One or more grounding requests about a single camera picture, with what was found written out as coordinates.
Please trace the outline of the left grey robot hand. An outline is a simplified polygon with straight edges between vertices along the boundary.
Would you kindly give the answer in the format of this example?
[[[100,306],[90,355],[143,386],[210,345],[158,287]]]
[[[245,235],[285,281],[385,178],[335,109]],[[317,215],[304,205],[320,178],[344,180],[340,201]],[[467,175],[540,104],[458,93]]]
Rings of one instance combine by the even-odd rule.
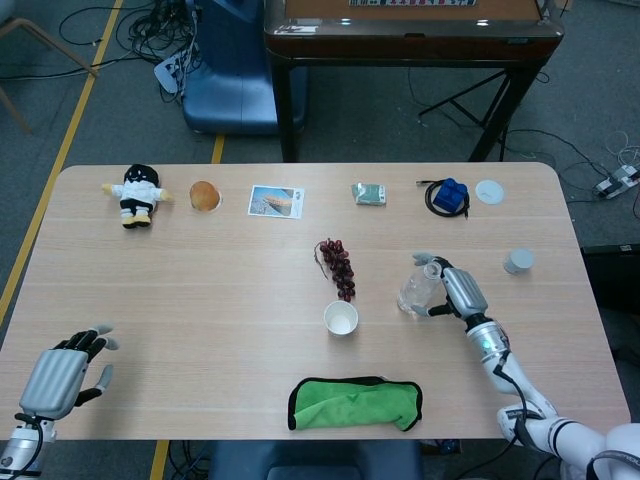
[[[25,415],[57,421],[74,408],[100,397],[109,387],[114,373],[106,365],[98,382],[82,390],[88,367],[102,350],[118,350],[119,343],[108,337],[109,324],[93,326],[63,339],[45,350],[36,361],[19,401]]]

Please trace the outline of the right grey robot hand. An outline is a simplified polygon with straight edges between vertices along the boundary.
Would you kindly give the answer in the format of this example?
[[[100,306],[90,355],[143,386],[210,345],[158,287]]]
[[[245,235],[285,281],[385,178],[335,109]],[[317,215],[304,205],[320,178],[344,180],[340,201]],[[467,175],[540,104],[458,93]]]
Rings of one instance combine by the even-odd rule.
[[[448,260],[426,252],[412,255],[415,266],[425,266],[430,262],[440,265],[440,280],[446,291],[446,303],[427,308],[412,305],[411,311],[421,317],[433,317],[452,314],[466,321],[474,315],[484,315],[488,304],[472,275],[454,267]]]

